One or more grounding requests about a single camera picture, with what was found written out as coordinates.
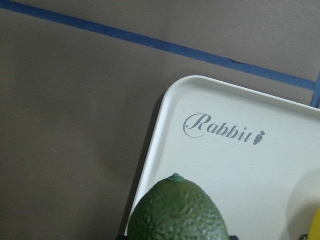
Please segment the vertical blue tape strip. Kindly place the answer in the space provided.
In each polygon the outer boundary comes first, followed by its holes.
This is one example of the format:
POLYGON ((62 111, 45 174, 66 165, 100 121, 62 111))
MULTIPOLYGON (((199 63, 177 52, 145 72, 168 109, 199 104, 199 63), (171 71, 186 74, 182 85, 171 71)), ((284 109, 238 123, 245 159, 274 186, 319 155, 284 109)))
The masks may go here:
POLYGON ((315 83, 315 88, 313 91, 311 107, 319 108, 320 107, 320 74, 318 74, 317 81, 315 83))

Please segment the yellow lemon at frame edge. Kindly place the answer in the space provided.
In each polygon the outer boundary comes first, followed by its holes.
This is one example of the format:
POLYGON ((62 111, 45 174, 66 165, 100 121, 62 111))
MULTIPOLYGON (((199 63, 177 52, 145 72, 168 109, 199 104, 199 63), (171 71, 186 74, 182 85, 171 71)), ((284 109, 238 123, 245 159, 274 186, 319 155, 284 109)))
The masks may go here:
POLYGON ((312 218, 307 239, 320 240, 320 209, 316 211, 312 218))

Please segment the horizontal blue tape strip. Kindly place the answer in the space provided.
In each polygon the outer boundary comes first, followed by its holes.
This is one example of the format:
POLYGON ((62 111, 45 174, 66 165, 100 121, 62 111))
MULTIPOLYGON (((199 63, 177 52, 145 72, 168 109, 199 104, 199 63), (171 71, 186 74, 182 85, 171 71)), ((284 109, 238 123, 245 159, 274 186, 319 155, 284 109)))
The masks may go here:
POLYGON ((138 34, 120 28, 100 24, 97 22, 81 19, 78 17, 58 13, 55 11, 46 10, 43 8, 34 7, 10 0, 2 0, 0 2, 0 7, 8 11, 13 11, 31 17, 67 25, 73 28, 78 28, 85 31, 105 35, 111 38, 116 38, 130 43, 172 53, 175 55, 191 58, 194 60, 199 60, 202 62, 270 79, 273 81, 286 83, 303 89, 315 90, 316 88, 316 82, 309 79, 293 76, 287 73, 282 73, 279 71, 263 68, 249 63, 238 62, 230 58, 219 56, 213 53, 160 40, 154 37, 138 34))

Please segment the white rabbit tray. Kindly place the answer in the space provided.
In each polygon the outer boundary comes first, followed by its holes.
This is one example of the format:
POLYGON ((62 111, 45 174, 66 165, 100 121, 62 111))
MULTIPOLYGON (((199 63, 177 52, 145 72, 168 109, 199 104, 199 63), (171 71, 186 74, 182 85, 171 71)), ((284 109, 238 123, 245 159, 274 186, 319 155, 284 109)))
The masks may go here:
POLYGON ((192 75, 165 93, 133 200, 177 173, 240 240, 300 240, 320 207, 320 111, 192 75))

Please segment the green lime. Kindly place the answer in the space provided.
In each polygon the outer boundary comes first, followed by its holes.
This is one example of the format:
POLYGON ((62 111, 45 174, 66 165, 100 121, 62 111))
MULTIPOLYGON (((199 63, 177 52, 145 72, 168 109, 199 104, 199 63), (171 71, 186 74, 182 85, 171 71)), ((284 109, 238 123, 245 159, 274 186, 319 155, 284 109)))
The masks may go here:
POLYGON ((129 240, 228 240, 225 221, 212 199, 177 173, 157 182, 137 203, 129 240))

